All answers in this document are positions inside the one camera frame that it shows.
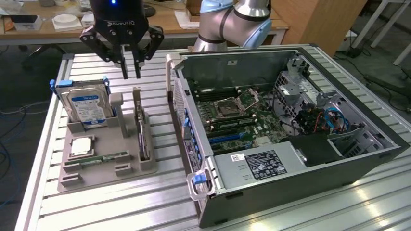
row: power supply label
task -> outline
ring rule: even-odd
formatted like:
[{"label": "power supply label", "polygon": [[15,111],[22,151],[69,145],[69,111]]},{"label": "power supply label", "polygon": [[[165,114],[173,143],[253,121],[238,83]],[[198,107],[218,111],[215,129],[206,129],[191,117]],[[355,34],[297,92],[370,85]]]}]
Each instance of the power supply label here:
[{"label": "power supply label", "polygon": [[281,158],[274,150],[247,155],[246,161],[257,180],[287,173]]}]

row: motherboard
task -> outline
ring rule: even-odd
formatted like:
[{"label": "motherboard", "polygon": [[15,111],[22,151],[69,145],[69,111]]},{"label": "motherboard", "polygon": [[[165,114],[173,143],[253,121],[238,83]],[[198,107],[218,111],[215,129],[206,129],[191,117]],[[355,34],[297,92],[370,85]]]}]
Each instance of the motherboard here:
[{"label": "motherboard", "polygon": [[215,155],[275,144],[287,137],[281,120],[257,89],[207,91],[198,93],[197,97],[197,107]]}]

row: blue pci slot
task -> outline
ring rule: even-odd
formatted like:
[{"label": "blue pci slot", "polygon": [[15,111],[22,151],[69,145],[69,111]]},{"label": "blue pci slot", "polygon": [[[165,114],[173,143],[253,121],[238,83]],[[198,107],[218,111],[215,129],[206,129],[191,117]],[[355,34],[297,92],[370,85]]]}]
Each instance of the blue pci slot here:
[{"label": "blue pci slot", "polygon": [[234,135],[230,135],[230,136],[209,139],[209,142],[210,142],[210,144],[215,144],[215,143],[222,143],[222,142],[226,142],[226,141],[235,141],[235,140],[242,139],[243,135],[245,135],[245,133],[242,132],[239,134],[234,134]]}]

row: green circuit board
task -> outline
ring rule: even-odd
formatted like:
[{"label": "green circuit board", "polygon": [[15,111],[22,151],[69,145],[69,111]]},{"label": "green circuit board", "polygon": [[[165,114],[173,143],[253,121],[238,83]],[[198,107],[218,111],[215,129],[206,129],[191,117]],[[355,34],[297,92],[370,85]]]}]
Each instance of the green circuit board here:
[{"label": "green circuit board", "polygon": [[[197,102],[215,154],[275,144],[287,137],[262,95],[253,89],[242,91],[245,93],[238,97]],[[237,134],[239,139],[219,141],[235,137]]]}]

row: desk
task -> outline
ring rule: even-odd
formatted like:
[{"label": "desk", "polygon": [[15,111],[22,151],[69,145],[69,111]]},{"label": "desk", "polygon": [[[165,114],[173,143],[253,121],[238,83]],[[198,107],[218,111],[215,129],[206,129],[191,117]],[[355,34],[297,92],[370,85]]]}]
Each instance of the desk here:
[{"label": "desk", "polygon": [[[198,37],[198,29],[181,28],[179,23],[174,16],[174,11],[170,8],[185,9],[186,5],[178,2],[158,3],[159,5],[151,5],[157,9],[155,16],[149,18],[150,24],[163,27],[166,38],[194,38]],[[2,22],[0,29],[0,45],[28,45],[28,44],[51,44],[51,43],[73,43],[81,42],[79,37],[82,30],[74,30],[67,32],[55,32],[51,18],[55,16],[58,11],[63,11],[65,7],[52,6],[42,7],[39,2],[26,2],[23,9],[26,12],[34,15],[40,15],[47,18],[43,22],[42,29],[36,32],[16,31],[3,31],[4,23]],[[274,36],[273,44],[281,44],[289,25],[281,20],[278,14],[273,12],[273,30],[270,32]]]},{"label": "desk", "polygon": [[[411,125],[390,106],[319,48],[305,45],[299,47],[306,49],[393,130],[411,142]],[[166,97],[166,55],[183,51],[186,50],[158,51],[143,67],[142,78],[129,80],[123,79],[121,69],[113,63],[106,63],[97,54],[77,54],[62,61],[58,81],[87,79],[90,74],[106,75],[111,92],[123,93],[125,114],[134,110],[133,87],[142,88],[142,106],[150,114],[159,171],[111,185],[59,193],[57,179],[69,116],[54,95],[18,219],[18,231],[201,231]],[[126,59],[133,61],[130,52]],[[313,68],[309,71],[319,88],[325,91],[330,89],[325,77]],[[410,178],[411,149],[395,160],[377,167],[354,184],[205,231],[379,230],[383,227],[405,230],[411,226]]]}]

